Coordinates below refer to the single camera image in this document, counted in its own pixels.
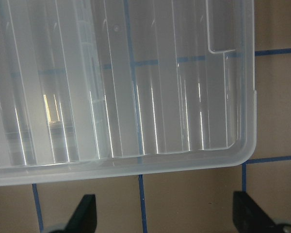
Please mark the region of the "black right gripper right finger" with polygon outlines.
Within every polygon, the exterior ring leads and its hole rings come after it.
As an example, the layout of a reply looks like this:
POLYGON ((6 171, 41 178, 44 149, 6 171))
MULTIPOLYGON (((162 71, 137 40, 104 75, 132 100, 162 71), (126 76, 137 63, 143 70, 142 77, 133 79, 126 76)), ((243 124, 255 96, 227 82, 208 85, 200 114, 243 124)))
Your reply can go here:
POLYGON ((239 233, 283 233, 283 227, 276 224, 243 191, 233 192, 233 224, 239 233))

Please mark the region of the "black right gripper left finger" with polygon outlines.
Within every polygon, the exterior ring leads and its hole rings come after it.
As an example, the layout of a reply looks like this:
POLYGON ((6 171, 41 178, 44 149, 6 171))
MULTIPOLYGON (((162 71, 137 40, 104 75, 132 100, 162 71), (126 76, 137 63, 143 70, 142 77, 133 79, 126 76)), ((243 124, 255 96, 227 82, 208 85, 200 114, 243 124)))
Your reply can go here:
POLYGON ((95 233, 97 228, 97 206, 95 194, 82 197, 72 217, 68 221, 65 233, 95 233))

